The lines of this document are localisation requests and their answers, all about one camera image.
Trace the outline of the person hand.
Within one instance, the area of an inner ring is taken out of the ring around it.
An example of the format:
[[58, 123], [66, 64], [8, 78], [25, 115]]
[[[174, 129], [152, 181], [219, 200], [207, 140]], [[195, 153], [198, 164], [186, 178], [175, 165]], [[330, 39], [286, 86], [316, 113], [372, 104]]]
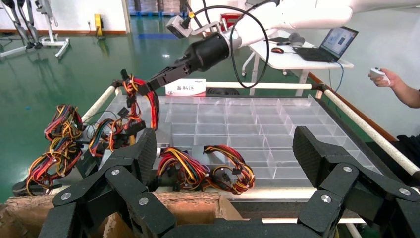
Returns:
[[368, 77], [377, 87], [393, 87], [401, 82], [396, 73], [385, 68], [372, 68]]

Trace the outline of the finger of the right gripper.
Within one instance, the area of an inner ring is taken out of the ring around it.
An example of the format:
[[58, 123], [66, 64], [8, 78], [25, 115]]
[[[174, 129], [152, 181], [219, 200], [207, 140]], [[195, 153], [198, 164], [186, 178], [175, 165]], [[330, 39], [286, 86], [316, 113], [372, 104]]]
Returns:
[[144, 95], [148, 94], [149, 92], [155, 91], [171, 82], [159, 82], [157, 80], [150, 79], [144, 85]]
[[173, 82], [191, 74], [190, 66], [187, 63], [168, 66], [153, 77], [159, 82]]

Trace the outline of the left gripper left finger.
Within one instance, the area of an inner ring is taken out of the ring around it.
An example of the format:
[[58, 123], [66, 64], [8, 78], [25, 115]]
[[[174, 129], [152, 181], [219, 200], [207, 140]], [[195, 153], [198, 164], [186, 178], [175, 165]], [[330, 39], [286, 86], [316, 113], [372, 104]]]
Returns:
[[88, 238], [114, 213], [138, 238], [164, 236], [176, 217], [146, 186], [156, 155], [155, 131], [146, 128], [135, 144], [116, 149], [97, 172], [53, 198], [40, 237]]

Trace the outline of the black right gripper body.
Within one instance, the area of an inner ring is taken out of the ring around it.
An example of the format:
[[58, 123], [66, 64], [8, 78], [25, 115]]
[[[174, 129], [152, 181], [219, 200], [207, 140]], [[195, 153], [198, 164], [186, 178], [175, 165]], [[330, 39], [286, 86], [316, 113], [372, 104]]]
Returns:
[[230, 55], [229, 44], [220, 33], [193, 42], [184, 55], [176, 61], [176, 66], [187, 70], [189, 73], [205, 72], [225, 60]]

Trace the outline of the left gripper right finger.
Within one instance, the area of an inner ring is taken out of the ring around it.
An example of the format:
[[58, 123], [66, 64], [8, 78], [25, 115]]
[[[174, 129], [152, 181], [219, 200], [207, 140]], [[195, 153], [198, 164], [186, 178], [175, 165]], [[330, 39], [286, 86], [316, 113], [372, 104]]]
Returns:
[[383, 238], [419, 237], [420, 196], [412, 188], [367, 169], [343, 147], [319, 141], [305, 126], [296, 127], [292, 149], [316, 189], [298, 224], [326, 238], [349, 210]]

